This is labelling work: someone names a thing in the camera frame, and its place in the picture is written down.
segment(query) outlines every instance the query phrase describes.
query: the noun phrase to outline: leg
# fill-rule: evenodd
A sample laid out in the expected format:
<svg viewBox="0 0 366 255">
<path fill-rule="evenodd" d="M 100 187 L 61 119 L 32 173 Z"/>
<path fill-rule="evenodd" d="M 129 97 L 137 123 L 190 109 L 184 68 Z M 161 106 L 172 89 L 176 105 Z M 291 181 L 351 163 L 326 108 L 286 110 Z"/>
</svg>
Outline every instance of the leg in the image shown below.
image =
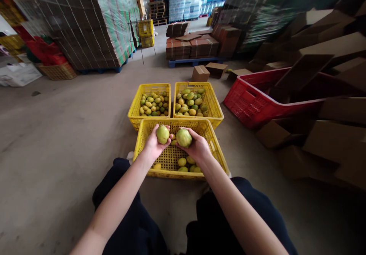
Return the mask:
<svg viewBox="0 0 366 255">
<path fill-rule="evenodd" d="M 231 180 L 272 229 L 286 248 L 287 252 L 290 255 L 297 254 L 297 251 L 287 234 L 280 213 L 274 208 L 268 197 L 254 189 L 246 179 L 236 177 Z M 200 224 L 199 229 L 202 229 L 200 234 L 205 235 L 205 238 L 202 241 L 206 243 L 206 247 L 214 248 L 212 252 L 217 254 L 244 254 L 212 191 L 207 192 L 197 201 L 197 219 Z"/>
<path fill-rule="evenodd" d="M 112 168 L 94 191 L 95 209 L 129 167 L 130 164 L 126 159 L 117 158 L 113 161 Z M 142 205 L 139 193 L 136 194 L 125 217 L 106 244 L 103 254 L 168 254 L 163 236 Z"/>
</svg>

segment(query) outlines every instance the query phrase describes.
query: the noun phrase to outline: wooden pallet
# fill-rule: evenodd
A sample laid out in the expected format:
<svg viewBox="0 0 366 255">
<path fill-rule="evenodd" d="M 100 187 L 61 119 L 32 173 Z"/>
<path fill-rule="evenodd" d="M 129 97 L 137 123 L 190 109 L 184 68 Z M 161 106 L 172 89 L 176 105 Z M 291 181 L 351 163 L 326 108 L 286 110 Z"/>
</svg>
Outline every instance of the wooden pallet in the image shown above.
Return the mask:
<svg viewBox="0 0 366 255">
<path fill-rule="evenodd" d="M 165 12 L 158 12 L 158 13 L 150 13 L 150 16 L 160 16 L 160 15 L 165 15 Z"/>
<path fill-rule="evenodd" d="M 160 19 L 156 19 L 156 20 L 153 19 L 152 23 L 154 24 L 154 26 L 166 25 L 167 19 L 166 18 L 160 18 Z"/>
<path fill-rule="evenodd" d="M 162 15 L 156 15 L 156 16 L 154 16 L 154 15 L 152 16 L 152 15 L 150 14 L 150 19 L 153 19 L 153 20 L 154 20 L 154 19 L 159 19 L 159 18 L 166 18 L 166 17 L 165 17 L 165 14 L 162 14 Z"/>
<path fill-rule="evenodd" d="M 165 2 L 164 2 L 164 0 L 159 0 L 159 1 L 149 2 L 148 4 L 150 6 L 153 6 L 153 5 L 165 4 Z"/>
<path fill-rule="evenodd" d="M 165 12 L 165 6 L 159 6 L 159 7 L 151 7 L 150 11 L 152 13 L 160 13 L 160 12 Z"/>
</svg>

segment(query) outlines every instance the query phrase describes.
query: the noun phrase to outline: blue pallet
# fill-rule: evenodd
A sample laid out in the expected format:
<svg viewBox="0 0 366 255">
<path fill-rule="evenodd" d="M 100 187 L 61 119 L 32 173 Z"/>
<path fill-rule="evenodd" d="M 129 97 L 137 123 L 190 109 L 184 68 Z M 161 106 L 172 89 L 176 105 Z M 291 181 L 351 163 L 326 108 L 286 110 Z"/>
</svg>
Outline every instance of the blue pallet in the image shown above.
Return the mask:
<svg viewBox="0 0 366 255">
<path fill-rule="evenodd" d="M 113 67 L 113 68 L 97 68 L 97 69 L 85 69 L 85 70 L 78 70 L 80 71 L 80 73 L 82 74 L 89 74 L 89 72 L 98 72 L 100 74 L 104 74 L 105 71 L 110 71 L 110 70 L 114 70 L 116 73 L 120 73 L 122 70 L 122 66 L 121 67 Z"/>
<path fill-rule="evenodd" d="M 223 58 L 197 58 L 197 59 L 188 59 L 188 60 L 169 60 L 169 68 L 175 68 L 177 63 L 188 63 L 191 62 L 192 66 L 197 66 L 201 61 L 215 61 L 217 63 L 223 63 Z"/>
</svg>

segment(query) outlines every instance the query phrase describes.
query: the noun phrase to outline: pallet stack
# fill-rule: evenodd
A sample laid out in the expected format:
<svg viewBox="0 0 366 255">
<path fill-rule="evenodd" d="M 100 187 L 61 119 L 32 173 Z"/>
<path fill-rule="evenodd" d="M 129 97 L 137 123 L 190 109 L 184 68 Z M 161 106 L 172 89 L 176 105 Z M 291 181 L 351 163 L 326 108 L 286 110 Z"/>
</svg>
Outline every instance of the pallet stack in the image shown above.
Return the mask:
<svg viewBox="0 0 366 255">
<path fill-rule="evenodd" d="M 164 0 L 150 2 L 150 19 L 154 26 L 166 25 L 167 15 Z"/>
</svg>

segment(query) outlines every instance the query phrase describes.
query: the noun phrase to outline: stacked cardboard boxes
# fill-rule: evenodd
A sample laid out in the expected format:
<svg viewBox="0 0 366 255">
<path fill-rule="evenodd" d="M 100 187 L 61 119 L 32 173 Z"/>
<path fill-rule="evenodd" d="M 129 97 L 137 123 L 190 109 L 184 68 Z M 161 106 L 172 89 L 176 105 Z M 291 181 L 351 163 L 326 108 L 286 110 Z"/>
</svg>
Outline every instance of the stacked cardboard boxes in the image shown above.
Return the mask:
<svg viewBox="0 0 366 255">
<path fill-rule="evenodd" d="M 208 38 L 191 40 L 190 43 L 192 50 L 189 58 L 210 58 L 217 56 L 219 43 L 210 36 Z"/>
<path fill-rule="evenodd" d="M 188 41 L 167 41 L 167 60 L 189 59 L 191 54 L 191 44 Z"/>
<path fill-rule="evenodd" d="M 366 37 L 354 28 L 353 32 L 345 31 L 357 19 L 339 10 L 302 13 L 274 42 L 263 43 L 254 59 L 294 64 L 304 55 L 333 55 L 329 67 L 342 64 L 366 53 Z"/>
<path fill-rule="evenodd" d="M 135 49 L 130 39 L 131 22 L 140 18 L 137 0 L 36 1 L 74 69 L 121 67 Z"/>
<path fill-rule="evenodd" d="M 190 22 L 174 22 L 168 25 L 167 37 L 181 37 L 187 34 Z"/>
<path fill-rule="evenodd" d="M 231 58 L 234 55 L 240 34 L 241 30 L 234 28 L 230 25 L 215 25 L 211 36 L 220 43 L 218 57 Z"/>
</svg>

